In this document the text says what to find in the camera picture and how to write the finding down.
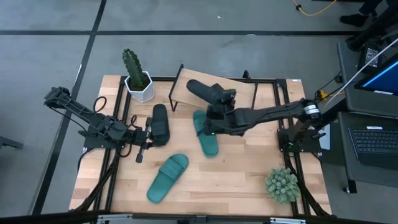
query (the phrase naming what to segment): blue screen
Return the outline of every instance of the blue screen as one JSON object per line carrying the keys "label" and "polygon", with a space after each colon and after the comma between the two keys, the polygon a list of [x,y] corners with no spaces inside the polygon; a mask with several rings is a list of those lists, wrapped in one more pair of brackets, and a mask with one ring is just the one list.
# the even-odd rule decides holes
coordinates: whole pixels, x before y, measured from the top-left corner
{"label": "blue screen", "polygon": [[362,87],[372,88],[373,90],[398,93],[398,62],[393,63],[384,71],[365,83]]}

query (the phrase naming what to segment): chair leg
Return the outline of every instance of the chair leg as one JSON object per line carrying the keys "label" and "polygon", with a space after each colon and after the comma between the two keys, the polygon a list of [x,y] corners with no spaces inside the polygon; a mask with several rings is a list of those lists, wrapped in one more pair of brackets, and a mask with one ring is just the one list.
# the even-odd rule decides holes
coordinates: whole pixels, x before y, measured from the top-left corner
{"label": "chair leg", "polygon": [[11,147],[14,147],[16,149],[20,149],[20,148],[22,148],[24,146],[22,143],[19,143],[19,142],[16,142],[16,141],[13,141],[11,139],[4,138],[4,137],[1,137],[1,136],[0,136],[0,144],[1,144],[0,147],[1,146],[11,146]]}

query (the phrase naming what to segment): potted cactus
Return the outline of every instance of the potted cactus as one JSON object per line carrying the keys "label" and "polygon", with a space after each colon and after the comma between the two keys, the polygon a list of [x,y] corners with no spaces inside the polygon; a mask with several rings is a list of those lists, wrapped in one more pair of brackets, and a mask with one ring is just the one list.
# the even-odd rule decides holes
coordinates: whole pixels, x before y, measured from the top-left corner
{"label": "potted cactus", "polygon": [[142,71],[137,55],[130,49],[123,50],[123,62],[129,76],[125,79],[125,84],[131,96],[145,103],[154,98],[154,83],[147,71]]}
{"label": "potted cactus", "polygon": [[266,190],[277,203],[295,202],[300,192],[296,183],[297,177],[290,169],[273,169],[266,179]]}

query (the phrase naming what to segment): wooden tabletop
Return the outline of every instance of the wooden tabletop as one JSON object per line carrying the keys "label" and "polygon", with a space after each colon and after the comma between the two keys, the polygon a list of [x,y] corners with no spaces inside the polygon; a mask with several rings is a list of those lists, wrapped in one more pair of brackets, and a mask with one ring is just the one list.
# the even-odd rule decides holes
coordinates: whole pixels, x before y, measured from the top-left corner
{"label": "wooden tabletop", "polygon": [[[120,76],[104,76],[99,91],[108,99],[102,111],[112,114],[118,92]],[[258,124],[243,137],[217,135],[219,154],[206,158],[193,128],[192,114],[204,108],[179,103],[172,112],[168,94],[172,82],[155,82],[155,97],[147,103],[131,99],[131,116],[138,116],[136,125],[144,126],[152,116],[152,108],[163,103],[168,109],[170,140],[166,146],[152,147],[144,153],[141,164],[135,162],[138,146],[133,146],[131,155],[121,158],[111,211],[130,213],[208,214],[208,215],[280,215],[291,216],[290,204],[279,205],[269,198],[264,180],[271,169],[284,167],[283,155],[279,152],[276,129],[278,122]],[[304,97],[300,81],[287,80],[290,101]],[[126,99],[124,88],[121,105]],[[236,102],[237,107],[251,106]],[[255,108],[275,106],[271,84],[259,84]],[[121,118],[121,106],[118,118]],[[190,163],[181,178],[159,204],[146,199],[146,192],[163,162],[175,153],[184,153]],[[76,208],[88,196],[98,182],[104,149],[95,149],[85,156],[73,191],[70,208]],[[323,181],[322,169],[311,154],[301,153],[305,182],[309,191],[327,212],[329,200]],[[100,208],[104,208],[108,186],[103,190]],[[301,213],[301,198],[298,200]]]}

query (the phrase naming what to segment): desk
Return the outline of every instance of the desk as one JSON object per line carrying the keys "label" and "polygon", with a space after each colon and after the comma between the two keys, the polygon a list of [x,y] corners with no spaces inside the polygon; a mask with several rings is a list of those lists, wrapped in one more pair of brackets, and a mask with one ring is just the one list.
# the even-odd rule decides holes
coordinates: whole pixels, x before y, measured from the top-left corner
{"label": "desk", "polygon": [[[117,75],[103,77],[99,96],[107,97],[108,104],[102,113],[112,114],[120,80],[121,77]],[[290,204],[277,204],[267,196],[264,188],[264,179],[271,169],[284,167],[276,135],[278,122],[258,124],[244,137],[217,135],[220,152],[216,157],[208,159],[201,151],[192,121],[193,112],[204,108],[179,103],[175,112],[172,112],[167,98],[172,84],[173,82],[155,81],[155,97],[152,101],[139,103],[132,99],[130,102],[127,120],[136,114],[138,126],[143,126],[146,118],[152,116],[154,105],[163,103],[167,107],[169,117],[170,140],[166,146],[153,147],[146,151],[141,164],[135,162],[137,146],[133,146],[129,157],[120,159],[111,211],[292,216]],[[298,80],[287,80],[287,89],[290,101],[304,97],[302,84]],[[126,88],[123,91],[121,105],[124,105],[127,94]],[[236,102],[237,107],[246,104],[247,102]],[[270,84],[259,84],[254,108],[270,106],[275,106],[273,87]],[[123,108],[119,110],[119,119],[122,112]],[[146,199],[147,189],[162,163],[175,153],[186,154],[190,165],[162,202],[150,203]],[[79,206],[97,184],[103,157],[104,149],[94,149],[81,161],[70,202],[71,209]],[[307,188],[323,209],[331,213],[319,161],[311,154],[301,154],[301,160]],[[99,206],[102,209],[107,191],[106,185]],[[300,199],[298,207],[299,212],[303,213]]]}

